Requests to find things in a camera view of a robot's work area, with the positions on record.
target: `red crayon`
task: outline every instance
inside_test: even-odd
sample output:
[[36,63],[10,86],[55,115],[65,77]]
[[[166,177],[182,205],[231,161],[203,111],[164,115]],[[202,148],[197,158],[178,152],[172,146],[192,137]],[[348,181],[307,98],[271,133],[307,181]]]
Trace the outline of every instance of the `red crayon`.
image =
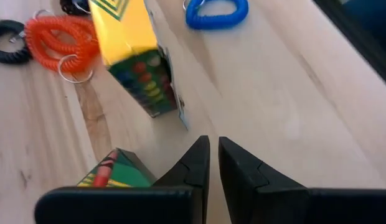
[[93,180],[94,187],[106,187],[108,179],[111,176],[114,163],[117,160],[117,150],[113,150],[98,166],[95,180]]

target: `wooden surface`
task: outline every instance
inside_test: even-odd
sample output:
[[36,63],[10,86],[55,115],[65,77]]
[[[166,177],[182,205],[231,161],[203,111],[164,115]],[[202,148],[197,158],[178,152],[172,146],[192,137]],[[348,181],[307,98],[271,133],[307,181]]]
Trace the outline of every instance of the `wooden surface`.
[[[176,113],[151,119],[99,60],[82,85],[37,62],[0,65],[0,223],[33,223],[40,195],[75,185],[114,147],[160,177],[205,134],[209,223],[230,223],[219,136],[308,187],[386,188],[386,85],[310,0],[251,0],[244,23],[212,32],[186,27],[182,1],[148,6],[190,130]],[[57,1],[0,1],[0,19],[24,22],[43,8],[60,12]],[[231,10],[213,2],[202,12]]]

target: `orange spiral wristband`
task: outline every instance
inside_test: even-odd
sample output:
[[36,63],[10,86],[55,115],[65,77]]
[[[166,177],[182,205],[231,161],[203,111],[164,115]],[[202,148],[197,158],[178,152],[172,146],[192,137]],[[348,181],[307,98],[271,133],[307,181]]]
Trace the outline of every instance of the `orange spiral wristband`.
[[[75,44],[67,44],[58,39],[52,30],[66,32],[74,38]],[[75,54],[73,59],[62,65],[63,72],[83,72],[94,55],[99,52],[98,40],[93,23],[74,16],[41,16],[31,19],[25,27],[27,46],[32,56],[45,68],[57,71],[59,59],[48,55],[45,47],[57,53]]]

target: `metal key ring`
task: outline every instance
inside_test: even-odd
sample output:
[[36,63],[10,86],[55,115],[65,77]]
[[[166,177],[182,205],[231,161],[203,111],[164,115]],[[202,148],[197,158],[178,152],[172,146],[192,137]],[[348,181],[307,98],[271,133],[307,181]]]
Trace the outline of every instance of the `metal key ring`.
[[37,16],[39,16],[39,14],[42,14],[43,12],[47,12],[53,16],[55,16],[55,14],[47,9],[39,9],[38,11],[36,11],[35,13],[33,13],[32,15],[32,18],[37,20]]
[[[186,9],[187,9],[186,1],[187,1],[187,0],[183,0],[183,10],[185,10],[185,11],[186,11]],[[202,5],[204,5],[204,3],[205,3],[205,0],[203,0],[203,1],[199,4],[199,7],[202,6]]]
[[74,6],[75,6],[77,9],[79,9],[79,10],[85,12],[86,14],[91,14],[90,11],[86,11],[84,8],[82,8],[81,6],[79,6],[77,2],[73,2],[73,4],[74,4]]
[[92,78],[93,76],[93,70],[91,70],[91,72],[89,73],[89,76],[88,78],[84,79],[84,80],[81,80],[81,81],[74,81],[74,80],[69,80],[68,78],[66,78],[64,75],[63,75],[63,72],[62,72],[62,65],[63,65],[63,62],[70,58],[70,57],[77,57],[77,55],[75,54],[72,54],[72,55],[66,55],[64,57],[62,57],[60,60],[59,60],[59,63],[57,64],[57,72],[59,73],[59,75],[66,81],[68,81],[69,83],[73,83],[73,84],[80,84],[80,83],[84,83],[84,82],[87,82],[89,81],[89,79]]

